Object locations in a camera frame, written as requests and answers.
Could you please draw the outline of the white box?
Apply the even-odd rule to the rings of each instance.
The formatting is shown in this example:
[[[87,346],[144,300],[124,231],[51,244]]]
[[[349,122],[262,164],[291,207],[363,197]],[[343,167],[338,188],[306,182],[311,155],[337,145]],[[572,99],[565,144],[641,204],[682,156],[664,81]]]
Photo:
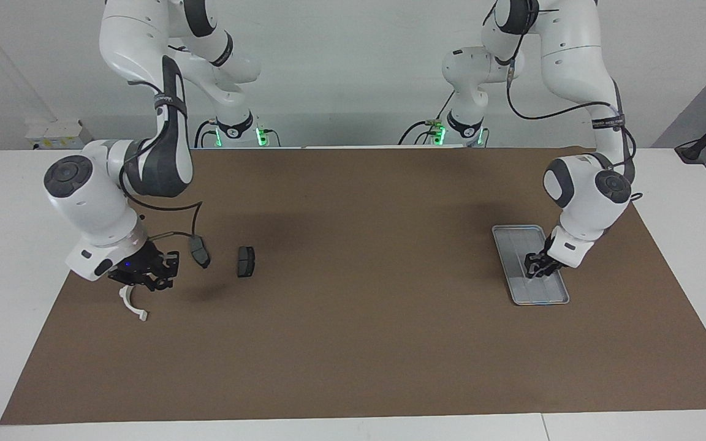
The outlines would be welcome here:
[[[32,149],[82,149],[94,140],[79,119],[71,118],[31,124],[25,139]]]

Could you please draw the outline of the white semicircular bracket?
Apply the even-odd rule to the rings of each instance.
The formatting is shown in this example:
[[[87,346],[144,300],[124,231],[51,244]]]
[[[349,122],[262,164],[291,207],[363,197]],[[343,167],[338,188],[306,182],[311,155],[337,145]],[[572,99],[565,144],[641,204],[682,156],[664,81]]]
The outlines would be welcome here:
[[[137,308],[132,303],[132,292],[134,292],[134,285],[124,285],[120,288],[120,298],[123,304],[129,312],[134,313],[140,321],[148,320],[148,312],[143,308]]]

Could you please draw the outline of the brown table mat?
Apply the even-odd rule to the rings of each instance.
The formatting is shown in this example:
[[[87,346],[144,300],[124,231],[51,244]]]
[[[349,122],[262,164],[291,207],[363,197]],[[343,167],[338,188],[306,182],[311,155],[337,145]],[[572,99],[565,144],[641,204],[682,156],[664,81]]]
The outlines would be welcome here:
[[[563,279],[512,303],[496,224],[555,225],[580,148],[193,153],[201,269],[174,286],[70,274],[2,424],[706,409],[706,329],[634,208]],[[240,246],[255,249],[237,277]]]

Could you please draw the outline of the silver metal tray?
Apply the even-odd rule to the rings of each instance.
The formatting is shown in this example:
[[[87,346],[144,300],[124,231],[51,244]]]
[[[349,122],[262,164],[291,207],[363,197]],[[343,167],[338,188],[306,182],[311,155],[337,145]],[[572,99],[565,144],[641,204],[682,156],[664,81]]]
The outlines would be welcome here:
[[[498,224],[492,233],[506,277],[508,292],[516,305],[567,304],[571,297],[560,273],[541,278],[527,277],[525,257],[539,251],[545,242],[537,224]]]

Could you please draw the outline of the curved dark brake pad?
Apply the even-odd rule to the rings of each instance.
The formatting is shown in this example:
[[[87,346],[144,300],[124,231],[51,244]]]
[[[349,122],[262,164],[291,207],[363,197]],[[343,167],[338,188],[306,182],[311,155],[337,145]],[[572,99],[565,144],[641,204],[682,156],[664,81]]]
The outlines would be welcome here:
[[[211,263],[210,254],[205,246],[204,240],[200,235],[191,235],[188,239],[189,249],[194,261],[201,268],[205,269]]]

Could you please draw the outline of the rectangular dark brake pad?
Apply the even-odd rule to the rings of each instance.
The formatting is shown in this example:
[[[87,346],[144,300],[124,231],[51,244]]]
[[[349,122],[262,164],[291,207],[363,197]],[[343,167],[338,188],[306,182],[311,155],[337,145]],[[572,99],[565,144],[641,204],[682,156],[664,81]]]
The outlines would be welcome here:
[[[237,251],[237,277],[251,277],[255,269],[256,261],[255,249],[251,246],[240,246]]]

